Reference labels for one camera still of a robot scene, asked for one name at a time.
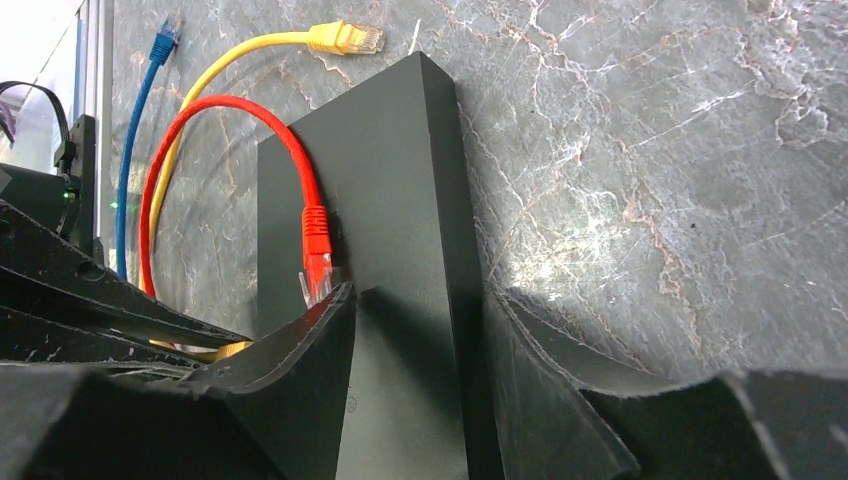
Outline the black network switch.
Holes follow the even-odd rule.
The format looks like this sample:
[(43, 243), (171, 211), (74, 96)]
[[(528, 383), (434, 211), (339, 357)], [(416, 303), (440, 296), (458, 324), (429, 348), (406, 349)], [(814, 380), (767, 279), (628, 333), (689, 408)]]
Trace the black network switch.
[(250, 409), (287, 479), (499, 479), (483, 286), (451, 77), (410, 54), (296, 121), (352, 290), (307, 309), (290, 157), (258, 147), (258, 331), (284, 379)]

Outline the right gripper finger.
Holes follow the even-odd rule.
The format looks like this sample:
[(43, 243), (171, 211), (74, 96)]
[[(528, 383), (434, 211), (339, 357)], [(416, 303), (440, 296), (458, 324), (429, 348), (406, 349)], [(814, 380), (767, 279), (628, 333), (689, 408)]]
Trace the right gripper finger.
[(487, 290), (495, 419), (510, 479), (843, 479), (843, 370), (673, 381), (618, 362)]
[(356, 319), (352, 285), (222, 361), (1, 370), (5, 479), (331, 479)]

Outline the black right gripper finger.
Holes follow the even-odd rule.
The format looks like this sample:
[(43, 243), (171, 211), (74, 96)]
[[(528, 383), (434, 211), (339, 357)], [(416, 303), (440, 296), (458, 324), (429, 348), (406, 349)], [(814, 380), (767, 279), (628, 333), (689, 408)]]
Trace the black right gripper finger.
[(1, 309), (1, 359), (29, 363), (162, 364), (196, 369), (201, 362), (182, 353), (128, 339), (117, 333), (79, 329)]
[(205, 348), (244, 335), (179, 313), (1, 203), (1, 305), (73, 327)]

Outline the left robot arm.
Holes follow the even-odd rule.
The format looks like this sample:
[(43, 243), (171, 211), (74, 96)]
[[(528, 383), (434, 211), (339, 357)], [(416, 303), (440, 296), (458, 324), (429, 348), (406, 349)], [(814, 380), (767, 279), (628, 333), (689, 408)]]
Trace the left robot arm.
[(59, 127), (58, 170), (1, 166), (2, 351), (40, 337), (206, 348), (243, 340), (177, 312), (105, 265), (93, 236), (94, 120), (71, 125), (58, 96), (39, 90)]

